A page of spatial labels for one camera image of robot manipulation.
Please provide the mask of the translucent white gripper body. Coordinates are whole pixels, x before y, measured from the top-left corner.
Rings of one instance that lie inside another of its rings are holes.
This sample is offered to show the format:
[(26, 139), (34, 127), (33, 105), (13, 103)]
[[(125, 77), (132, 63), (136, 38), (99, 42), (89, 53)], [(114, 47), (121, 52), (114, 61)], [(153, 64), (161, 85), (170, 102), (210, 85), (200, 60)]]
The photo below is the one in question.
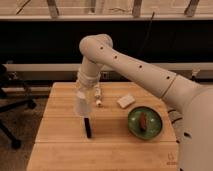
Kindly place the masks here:
[(76, 81), (76, 93), (81, 97), (84, 97), (86, 100), (91, 100), (94, 96), (94, 86), (95, 82), (89, 81), (87, 83), (83, 83), (79, 80)]

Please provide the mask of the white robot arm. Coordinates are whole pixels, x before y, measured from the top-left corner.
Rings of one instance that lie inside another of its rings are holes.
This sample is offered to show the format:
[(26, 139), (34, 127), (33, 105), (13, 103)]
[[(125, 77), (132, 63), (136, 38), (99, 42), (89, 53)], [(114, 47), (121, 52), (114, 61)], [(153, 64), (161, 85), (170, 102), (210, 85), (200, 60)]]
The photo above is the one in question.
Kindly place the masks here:
[(77, 80), (90, 89), (104, 65), (162, 99), (183, 115), (177, 171), (213, 171), (213, 87), (146, 63), (113, 49), (107, 34), (90, 35), (79, 43), (83, 56)]

